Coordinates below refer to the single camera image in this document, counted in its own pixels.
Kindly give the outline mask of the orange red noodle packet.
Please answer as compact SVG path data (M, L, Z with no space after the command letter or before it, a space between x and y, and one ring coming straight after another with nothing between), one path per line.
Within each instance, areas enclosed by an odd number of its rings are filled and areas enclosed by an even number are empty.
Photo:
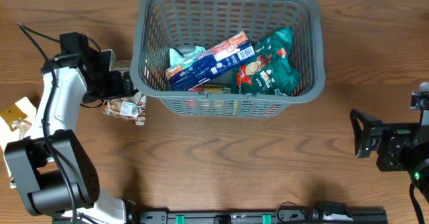
M208 84L204 83L201 85L198 85L192 89L189 89L189 91L196 91L199 93L218 93L218 94L230 94L231 93L231 87L228 85L217 85L217 84Z

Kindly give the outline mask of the beige mushroom snack bag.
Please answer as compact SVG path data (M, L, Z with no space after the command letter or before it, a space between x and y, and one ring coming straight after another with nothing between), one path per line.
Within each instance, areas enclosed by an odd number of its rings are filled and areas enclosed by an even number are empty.
M105 115L142 126L146 117L146 95L133 86L129 73L130 66L130 60L118 60L110 65L111 71L119 71L123 77L124 96L104 100L101 111Z

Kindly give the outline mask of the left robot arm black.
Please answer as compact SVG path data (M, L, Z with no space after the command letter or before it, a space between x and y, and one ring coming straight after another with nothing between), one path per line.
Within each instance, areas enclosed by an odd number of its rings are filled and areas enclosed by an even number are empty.
M5 148L12 185L28 213L49 216L53 223L138 223L133 201L101 190L75 134L83 104L129 96L133 84L109 69L114 52L86 35L62 34L57 43L61 52L44 58L44 90L34 123L22 140Z

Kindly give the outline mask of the Kleenex tissue multipack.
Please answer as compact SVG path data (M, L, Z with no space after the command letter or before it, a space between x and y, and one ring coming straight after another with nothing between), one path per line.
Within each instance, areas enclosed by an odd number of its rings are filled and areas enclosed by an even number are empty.
M240 32L188 59L185 64L166 69L166 78L173 91L189 91L230 69L248 62L255 55L253 44Z

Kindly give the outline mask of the green Nescafe coffee bag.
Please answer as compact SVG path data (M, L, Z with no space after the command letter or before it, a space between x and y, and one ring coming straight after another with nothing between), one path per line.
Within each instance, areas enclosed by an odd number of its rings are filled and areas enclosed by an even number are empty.
M254 45L255 55L232 71L231 93L290 96L300 73L289 61L292 28L278 28Z

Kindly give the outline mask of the light teal small packet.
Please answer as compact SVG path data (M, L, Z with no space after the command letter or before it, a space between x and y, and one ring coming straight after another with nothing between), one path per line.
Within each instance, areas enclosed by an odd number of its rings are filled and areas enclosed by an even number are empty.
M177 66L179 64L185 64L188 59L191 59L198 54L204 52L206 48L204 46L195 46L195 49L187 54L182 54L175 48L169 49L170 66Z

